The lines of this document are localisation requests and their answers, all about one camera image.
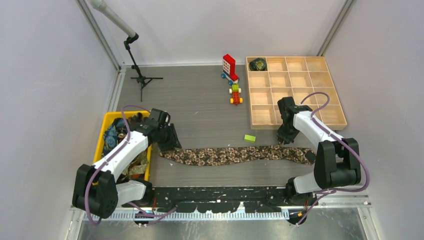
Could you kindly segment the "black microphone stand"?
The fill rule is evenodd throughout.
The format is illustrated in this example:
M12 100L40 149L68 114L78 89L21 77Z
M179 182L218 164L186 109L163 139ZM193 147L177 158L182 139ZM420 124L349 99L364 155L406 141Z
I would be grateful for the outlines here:
M137 33L134 36L128 36L126 40L123 42L125 49L127 50L131 60L132 65L131 68L136 71L137 77L130 77L133 80L136 80L138 84L140 84L140 101L143 101L143 89L153 80L163 80L163 77L148 77L142 74L139 65L136 63L135 58L132 54L130 45L138 40L139 35Z

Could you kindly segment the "grey microphone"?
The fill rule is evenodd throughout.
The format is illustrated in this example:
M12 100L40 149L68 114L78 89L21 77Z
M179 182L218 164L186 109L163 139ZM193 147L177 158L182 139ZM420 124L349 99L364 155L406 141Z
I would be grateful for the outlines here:
M139 35L109 7L104 0L88 0L88 2L95 10L102 13L119 29L126 33L129 38L137 39L139 37Z

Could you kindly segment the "pile of ties in bin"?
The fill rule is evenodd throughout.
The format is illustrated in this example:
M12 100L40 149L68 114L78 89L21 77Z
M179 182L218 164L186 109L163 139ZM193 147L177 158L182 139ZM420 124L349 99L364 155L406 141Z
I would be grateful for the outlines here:
M127 122L130 127L143 124L147 118L146 112L134 112L129 114L125 112ZM109 124L102 127L101 137L102 143L99 149L101 150L100 156L96 157L96 160L100 160L105 157L111 150L117 147L117 145L126 138L127 128L122 118L122 114L118 112L115 115L108 115L106 117ZM127 182L129 180L142 179L147 181L150 176L150 163L151 163L152 148L144 150L138 154L128 164L118 178L119 183Z

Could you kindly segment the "yellow plastic bin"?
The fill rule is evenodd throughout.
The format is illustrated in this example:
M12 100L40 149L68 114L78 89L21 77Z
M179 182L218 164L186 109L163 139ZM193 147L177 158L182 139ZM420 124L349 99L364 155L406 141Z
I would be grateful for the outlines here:
M142 113L144 117L147 117L150 113L147 110L133 110L133 111L125 111L124 112L124 116L126 118L131 117L137 113ZM94 154L94 158L93 158L93 162L97 162L101 159L102 156L102 152L103 152L103 147L104 147L104 138L103 135L105 133L105 131L108 129L109 126L112 125L113 121L117 118L121 118L122 117L122 112L121 111L113 111L113 112L107 112L104 117L103 117L103 122L100 128L100 133L99 133L99 137L97 140L97 145L96 145L96 150L95 150L95 154ZM153 146L149 146L147 148L147 150L145 150L146 152L146 159L148 161L148 164L146 166L146 169L144 171L144 175L143 175L143 179L145 181L148 181L150 179L150 168L151 168L151 158L152 158L152 148Z

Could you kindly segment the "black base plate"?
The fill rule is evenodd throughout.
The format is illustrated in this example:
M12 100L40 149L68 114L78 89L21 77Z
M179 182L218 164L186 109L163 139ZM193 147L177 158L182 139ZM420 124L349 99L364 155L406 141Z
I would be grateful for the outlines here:
M299 207L302 211L316 202L312 193L293 193L283 186L154 187L135 199L120 193L118 205L154 207L157 211L178 213L276 213L280 207Z

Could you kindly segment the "brown floral tie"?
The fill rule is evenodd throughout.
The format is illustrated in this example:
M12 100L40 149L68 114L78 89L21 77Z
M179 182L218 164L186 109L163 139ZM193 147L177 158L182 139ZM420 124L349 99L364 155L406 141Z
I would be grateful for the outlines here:
M160 151L159 156L188 166L225 166L257 160L289 160L311 166L316 154L310 148L282 145L192 148Z

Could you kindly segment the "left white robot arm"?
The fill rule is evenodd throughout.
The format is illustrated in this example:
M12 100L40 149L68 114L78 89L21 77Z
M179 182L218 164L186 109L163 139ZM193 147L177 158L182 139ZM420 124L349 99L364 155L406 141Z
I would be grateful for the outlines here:
M124 169L152 144L162 151L180 149L168 112L153 108L145 122L129 127L126 137L106 156L76 171L72 206L88 215L109 218L116 207L138 203L148 207L154 199L152 184L141 178L117 183Z

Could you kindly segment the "red white toy block tower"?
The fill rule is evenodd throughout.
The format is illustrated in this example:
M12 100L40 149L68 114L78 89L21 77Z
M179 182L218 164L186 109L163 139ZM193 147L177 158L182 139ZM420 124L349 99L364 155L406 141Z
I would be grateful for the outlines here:
M236 74L236 60L229 54L222 57L222 79L227 79L228 84L238 84L239 76Z

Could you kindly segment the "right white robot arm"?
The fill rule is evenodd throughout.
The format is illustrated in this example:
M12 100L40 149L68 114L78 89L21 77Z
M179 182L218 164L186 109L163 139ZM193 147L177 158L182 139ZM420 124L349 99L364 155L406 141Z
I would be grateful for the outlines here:
M299 205L315 191L357 185L362 180L362 166L358 159L359 143L344 138L323 124L307 105L297 105L294 98L277 101L282 125L277 138L283 144L293 143L299 133L304 134L316 148L313 171L288 180L285 198L291 205Z

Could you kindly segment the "aluminium frame rail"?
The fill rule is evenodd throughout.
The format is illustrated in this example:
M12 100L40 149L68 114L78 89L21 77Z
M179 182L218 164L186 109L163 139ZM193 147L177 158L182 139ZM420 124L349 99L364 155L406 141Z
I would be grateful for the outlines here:
M330 194L329 196L322 196L316 194L318 204L317 207L334 207L334 208L353 208L353 207L369 207L371 206L371 201L365 193L354 193L354 192L337 192ZM155 207L143 207L138 206L147 210L156 210ZM279 207L281 209L290 209L290 210L301 210L299 207Z

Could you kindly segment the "red yellow toy block car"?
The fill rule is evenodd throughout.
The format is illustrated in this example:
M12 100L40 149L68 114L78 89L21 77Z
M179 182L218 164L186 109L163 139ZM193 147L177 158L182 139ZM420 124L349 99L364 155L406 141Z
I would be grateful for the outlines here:
M232 84L229 88L229 94L231 94L230 104L239 105L243 103L243 98L241 97L241 88L238 84Z

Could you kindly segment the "rolled dark green tie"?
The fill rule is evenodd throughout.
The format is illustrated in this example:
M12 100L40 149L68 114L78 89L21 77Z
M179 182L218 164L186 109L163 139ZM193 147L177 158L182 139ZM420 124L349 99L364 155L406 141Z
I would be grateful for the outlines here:
M267 61L265 58L255 58L248 64L250 71L262 72L268 70Z

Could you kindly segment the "wooden compartment tray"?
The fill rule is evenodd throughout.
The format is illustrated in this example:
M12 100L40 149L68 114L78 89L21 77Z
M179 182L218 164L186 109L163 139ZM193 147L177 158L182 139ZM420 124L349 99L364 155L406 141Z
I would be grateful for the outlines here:
M267 71L249 70L249 62L264 58ZM322 56L248 56L246 83L253 130L273 130L282 123L277 102L293 97L294 102L313 110L328 103L315 115L334 131L348 123L326 60Z

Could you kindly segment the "green toy block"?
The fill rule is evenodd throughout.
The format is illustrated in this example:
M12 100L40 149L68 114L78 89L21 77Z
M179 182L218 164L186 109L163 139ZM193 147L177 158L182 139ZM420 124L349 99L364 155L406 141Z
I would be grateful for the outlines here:
M244 141L249 142L249 143L255 143L256 142L256 136L245 134L244 135Z

